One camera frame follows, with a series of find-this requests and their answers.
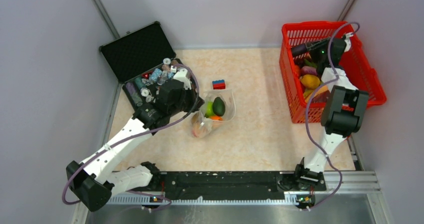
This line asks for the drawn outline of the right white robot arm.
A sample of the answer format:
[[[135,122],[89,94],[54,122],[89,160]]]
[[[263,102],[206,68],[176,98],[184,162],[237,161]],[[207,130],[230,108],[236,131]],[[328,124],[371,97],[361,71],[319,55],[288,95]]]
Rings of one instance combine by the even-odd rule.
[[[341,38],[311,41],[290,50],[293,56],[310,54],[330,93],[321,114],[322,136],[314,143],[316,149],[295,168],[293,184],[301,191],[311,191],[324,183],[324,167],[332,152],[362,125],[369,94],[354,86],[339,65],[342,55],[352,47],[352,36],[350,32]]]

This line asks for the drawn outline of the clear zip top bag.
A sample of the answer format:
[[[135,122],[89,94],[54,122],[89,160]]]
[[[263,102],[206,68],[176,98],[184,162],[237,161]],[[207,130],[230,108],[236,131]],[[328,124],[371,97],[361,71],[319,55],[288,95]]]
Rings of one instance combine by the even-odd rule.
[[[236,114],[234,94],[231,89],[210,90],[204,93],[204,104],[191,119],[194,137],[203,138],[232,120]]]

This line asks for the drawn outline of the purple toy eggplant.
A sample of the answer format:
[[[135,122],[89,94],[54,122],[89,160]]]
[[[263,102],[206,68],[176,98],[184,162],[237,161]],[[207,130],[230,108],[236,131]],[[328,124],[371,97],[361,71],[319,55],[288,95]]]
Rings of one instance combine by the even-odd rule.
[[[293,57],[305,54],[308,52],[308,45],[306,43],[294,46],[290,49]]]

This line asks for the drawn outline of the green toy apple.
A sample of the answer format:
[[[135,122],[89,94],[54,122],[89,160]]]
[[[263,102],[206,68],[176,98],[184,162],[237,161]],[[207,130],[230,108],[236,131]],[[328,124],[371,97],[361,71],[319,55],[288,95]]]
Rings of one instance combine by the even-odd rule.
[[[206,110],[205,110],[205,114],[204,116],[206,118],[209,118],[209,116],[214,116],[214,111],[213,111],[213,102],[208,102],[206,105]]]

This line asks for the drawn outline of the dark green toy vegetable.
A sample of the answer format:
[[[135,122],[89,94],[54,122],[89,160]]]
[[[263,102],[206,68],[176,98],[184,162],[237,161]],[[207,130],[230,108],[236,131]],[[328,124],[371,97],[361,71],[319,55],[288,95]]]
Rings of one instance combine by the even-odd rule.
[[[222,117],[226,112],[226,104],[220,98],[216,97],[212,103],[212,111],[216,116]]]

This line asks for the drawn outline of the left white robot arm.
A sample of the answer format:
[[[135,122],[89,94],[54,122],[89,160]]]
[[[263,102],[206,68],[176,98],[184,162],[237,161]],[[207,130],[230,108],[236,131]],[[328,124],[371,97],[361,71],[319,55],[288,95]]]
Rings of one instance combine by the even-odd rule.
[[[144,162],[117,172],[115,167],[158,131],[178,124],[197,111],[203,100],[199,96],[197,77],[185,65],[154,90],[157,91],[154,99],[140,106],[112,139],[84,160],[67,165],[67,182],[62,192],[64,204],[73,204],[66,200],[67,190],[71,190],[78,198],[76,204],[82,203],[89,211],[96,212],[117,194],[138,187],[154,191],[160,186],[159,170],[153,163]]]

